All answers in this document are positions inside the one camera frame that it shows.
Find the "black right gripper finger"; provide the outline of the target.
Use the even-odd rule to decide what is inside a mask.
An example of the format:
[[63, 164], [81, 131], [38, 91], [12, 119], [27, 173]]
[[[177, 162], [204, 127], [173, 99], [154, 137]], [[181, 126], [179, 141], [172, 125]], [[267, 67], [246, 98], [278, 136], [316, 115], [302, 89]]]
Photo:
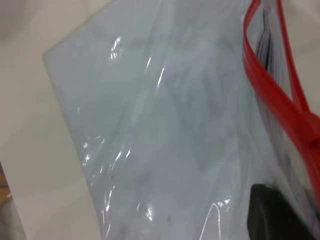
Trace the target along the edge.
[[253, 184], [247, 215], [250, 240], [318, 240], [320, 214], [310, 194], [303, 191], [315, 223], [307, 223], [298, 216], [283, 193], [265, 184]]

